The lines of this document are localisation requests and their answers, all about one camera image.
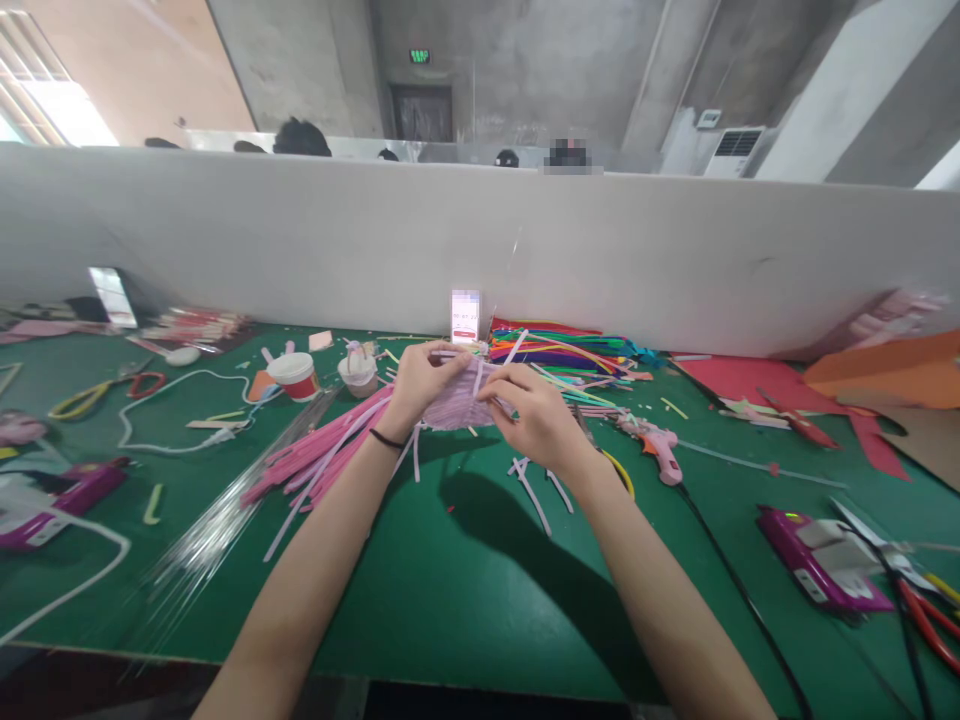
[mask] red paper cup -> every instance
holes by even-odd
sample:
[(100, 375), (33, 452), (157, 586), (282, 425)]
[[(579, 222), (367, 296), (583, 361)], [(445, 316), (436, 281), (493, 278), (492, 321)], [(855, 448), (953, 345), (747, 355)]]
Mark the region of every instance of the red paper cup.
[(320, 392), (313, 356), (309, 353), (281, 355), (267, 365), (267, 374), (294, 402), (309, 402)]

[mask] window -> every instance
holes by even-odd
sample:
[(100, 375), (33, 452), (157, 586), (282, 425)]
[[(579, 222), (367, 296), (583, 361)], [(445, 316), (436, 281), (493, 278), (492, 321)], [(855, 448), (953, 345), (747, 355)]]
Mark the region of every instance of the window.
[(0, 114), (36, 145), (118, 145), (33, 18), (0, 11)]

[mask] small white container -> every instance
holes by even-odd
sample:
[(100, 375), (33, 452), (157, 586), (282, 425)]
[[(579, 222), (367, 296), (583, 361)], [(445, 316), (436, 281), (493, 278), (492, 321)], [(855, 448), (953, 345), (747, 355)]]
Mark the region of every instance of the small white container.
[(288, 353), (267, 365), (272, 377), (294, 402), (310, 402), (320, 392), (320, 383), (310, 353)]
[(348, 354), (337, 365), (337, 372), (355, 398), (370, 397), (377, 391), (377, 361), (372, 355)]

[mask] pink hot glue gun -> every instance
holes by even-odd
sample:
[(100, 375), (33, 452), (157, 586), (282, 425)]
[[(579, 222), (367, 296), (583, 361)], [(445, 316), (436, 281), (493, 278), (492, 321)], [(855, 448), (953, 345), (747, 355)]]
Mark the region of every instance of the pink hot glue gun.
[(677, 446), (675, 432), (661, 430), (653, 423), (638, 418), (621, 417), (617, 424), (624, 432), (643, 440), (645, 453), (657, 456), (657, 462), (660, 463), (660, 482), (670, 486), (683, 482), (683, 471), (673, 457), (673, 448)]

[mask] hand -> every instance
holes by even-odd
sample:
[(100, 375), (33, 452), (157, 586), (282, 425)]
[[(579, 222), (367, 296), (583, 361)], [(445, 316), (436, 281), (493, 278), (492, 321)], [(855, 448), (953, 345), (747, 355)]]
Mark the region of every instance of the hand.
[[(517, 409), (520, 417), (509, 417), (500, 398)], [(505, 365), (497, 370), (477, 394), (490, 405), (493, 420), (510, 445), (555, 472), (574, 492), (581, 478), (602, 466), (596, 451), (560, 391), (525, 365)]]
[[(432, 354), (435, 350), (452, 350), (459, 355), (441, 365), (440, 357)], [(436, 400), (446, 384), (470, 364), (472, 357), (462, 345), (441, 340), (411, 345), (404, 350), (393, 398), (377, 429), (399, 442), (423, 417), (427, 406)]]

